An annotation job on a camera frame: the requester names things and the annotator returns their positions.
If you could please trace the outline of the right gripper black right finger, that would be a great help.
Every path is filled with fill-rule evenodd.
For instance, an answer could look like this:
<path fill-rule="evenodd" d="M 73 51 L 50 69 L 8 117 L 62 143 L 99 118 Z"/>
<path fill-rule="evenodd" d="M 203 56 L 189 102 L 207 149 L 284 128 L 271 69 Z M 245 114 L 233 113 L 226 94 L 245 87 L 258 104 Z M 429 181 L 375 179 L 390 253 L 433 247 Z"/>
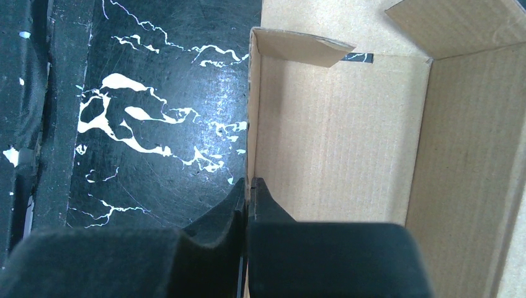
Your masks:
<path fill-rule="evenodd" d="M 433 297 L 418 245 L 386 222 L 299 222 L 262 178 L 251 183 L 251 297 Z"/>

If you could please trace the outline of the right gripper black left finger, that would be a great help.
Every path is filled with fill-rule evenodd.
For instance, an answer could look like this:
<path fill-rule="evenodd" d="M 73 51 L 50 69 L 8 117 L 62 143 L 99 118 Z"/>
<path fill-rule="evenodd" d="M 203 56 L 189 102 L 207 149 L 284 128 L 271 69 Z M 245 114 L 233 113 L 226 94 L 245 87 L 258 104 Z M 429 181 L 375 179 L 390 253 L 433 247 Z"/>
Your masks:
<path fill-rule="evenodd" d="M 2 297 L 236 297 L 243 263 L 240 179 L 184 228 L 35 231 L 1 273 Z"/>

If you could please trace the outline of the brown cardboard box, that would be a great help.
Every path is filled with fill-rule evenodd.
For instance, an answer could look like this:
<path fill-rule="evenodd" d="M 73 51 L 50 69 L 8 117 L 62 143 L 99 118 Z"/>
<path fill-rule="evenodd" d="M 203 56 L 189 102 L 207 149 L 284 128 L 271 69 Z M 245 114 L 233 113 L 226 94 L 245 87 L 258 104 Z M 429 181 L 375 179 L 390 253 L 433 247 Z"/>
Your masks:
<path fill-rule="evenodd" d="M 404 225 L 437 297 L 525 296 L 524 1 L 264 1 L 250 47 L 248 178 Z"/>

